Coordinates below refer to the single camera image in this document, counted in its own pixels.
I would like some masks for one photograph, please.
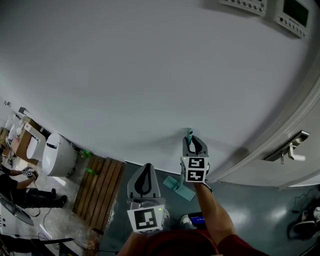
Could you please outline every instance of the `grey floor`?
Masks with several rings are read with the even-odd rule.
[[[122,176],[112,218],[100,245],[103,251],[119,251],[132,232],[127,210],[127,183],[138,165],[128,164]],[[199,212],[197,198],[186,201],[163,185],[168,173],[157,171],[157,179],[161,196],[166,199],[166,209],[169,211],[173,224],[184,214]],[[311,247],[317,240],[290,240],[287,236],[288,225],[297,220],[299,214],[292,210],[308,204],[312,198],[318,198],[316,187],[300,187],[278,190],[272,187],[253,187],[227,183],[211,185],[214,195],[231,216],[238,235],[251,246],[271,256],[299,256]],[[110,252],[99,252],[99,256],[115,255]]]
[[[85,168],[88,165],[89,159],[82,159],[81,157],[77,158],[75,164],[75,172],[69,177],[49,177],[42,173],[42,169],[38,166],[33,166],[28,164],[26,161],[17,157],[13,161],[13,168],[16,170],[22,170],[27,166],[34,167],[39,173],[39,177],[35,182],[37,188],[43,191],[51,191],[52,188],[56,189],[57,196],[67,195],[68,200],[63,208],[53,208],[50,213],[45,217],[49,212],[48,208],[42,208],[41,213],[37,217],[33,217],[34,226],[25,224],[24,222],[17,220],[16,225],[16,234],[21,236],[27,236],[27,238],[38,238],[40,234],[41,240],[50,240],[50,239],[64,239],[64,238],[74,238],[81,242],[85,247],[88,247],[88,240],[90,236],[94,233],[92,229],[86,225],[86,223],[81,220],[77,215],[72,212],[73,205],[77,196],[77,192],[85,173]],[[10,166],[4,161],[4,166],[10,168]],[[18,181],[26,180],[26,176],[19,175],[12,177]],[[39,213],[39,209],[26,209],[26,211],[35,216]],[[76,244],[74,241],[65,243],[70,249],[72,249],[78,255],[83,254],[83,249]],[[59,251],[53,246],[48,246],[49,250],[56,256],[59,255]],[[15,253],[16,256],[22,255],[31,255],[30,253]]]

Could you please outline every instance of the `wrist strap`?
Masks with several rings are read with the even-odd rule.
[[[212,193],[212,195],[214,194],[214,192],[212,191],[211,187],[209,187],[209,185],[205,182],[201,183],[202,185],[205,185]]]

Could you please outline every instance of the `wooden pallet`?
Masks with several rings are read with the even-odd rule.
[[[73,212],[94,230],[103,233],[108,224],[126,163],[93,155],[75,198]]]

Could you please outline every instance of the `person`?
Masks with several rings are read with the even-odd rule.
[[[194,184],[206,230],[170,230],[147,235],[133,232],[118,256],[266,256],[236,234],[235,226],[202,183]],[[181,224],[191,225],[185,215]]]
[[[22,208],[62,208],[67,201],[63,195],[56,199],[56,190],[41,191],[28,186],[37,180],[32,176],[24,181],[16,181],[10,176],[22,175],[21,170],[10,170],[0,164],[0,193]]]

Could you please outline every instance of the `wall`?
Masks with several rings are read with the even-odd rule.
[[[187,127],[212,170],[247,151],[319,47],[214,0],[3,1],[0,35],[15,106],[99,155],[177,173]]]
[[[0,96],[0,127],[4,127],[9,113],[11,113],[11,107],[5,105],[5,100]]]

